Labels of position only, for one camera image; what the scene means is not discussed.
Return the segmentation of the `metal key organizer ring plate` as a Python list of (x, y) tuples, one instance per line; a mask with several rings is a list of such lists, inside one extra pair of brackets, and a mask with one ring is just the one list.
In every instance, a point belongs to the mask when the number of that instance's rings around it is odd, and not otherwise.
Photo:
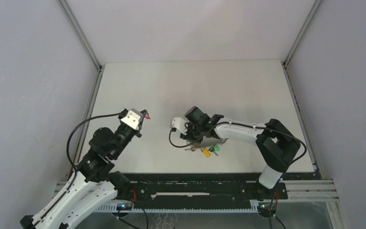
[(218, 152), (221, 150), (221, 146), (227, 141), (227, 138), (204, 138), (200, 143), (189, 144), (184, 150), (185, 151), (200, 151), (206, 158), (210, 158), (211, 155), (219, 156)]

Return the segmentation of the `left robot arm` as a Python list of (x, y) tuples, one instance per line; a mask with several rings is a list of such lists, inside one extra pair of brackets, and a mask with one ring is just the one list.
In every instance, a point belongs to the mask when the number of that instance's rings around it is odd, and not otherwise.
[(141, 137), (147, 110), (124, 109), (116, 113), (119, 127), (97, 129), (89, 150), (59, 193), (38, 213), (20, 220), (24, 229), (74, 229), (101, 205), (115, 198), (126, 198), (132, 191), (129, 179), (113, 163), (136, 137)]

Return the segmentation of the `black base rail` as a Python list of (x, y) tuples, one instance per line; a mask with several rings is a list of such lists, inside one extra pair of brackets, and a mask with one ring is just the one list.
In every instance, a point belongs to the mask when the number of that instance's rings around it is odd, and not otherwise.
[(250, 202), (287, 200), (285, 183), (273, 190), (258, 184), (260, 173), (126, 173), (137, 207), (248, 208)]

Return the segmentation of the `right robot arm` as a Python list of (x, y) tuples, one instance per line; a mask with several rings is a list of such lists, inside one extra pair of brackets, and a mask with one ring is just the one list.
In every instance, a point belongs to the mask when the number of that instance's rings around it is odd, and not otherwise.
[(270, 198), (275, 186), (289, 167), (307, 152), (306, 144), (295, 137), (279, 120), (267, 123), (246, 123), (229, 119), (221, 114), (209, 116), (197, 106), (186, 112), (184, 117), (174, 117), (170, 122), (171, 132), (177, 131), (186, 147), (200, 144), (205, 138), (236, 140), (256, 146), (265, 163), (256, 185), (261, 198)]

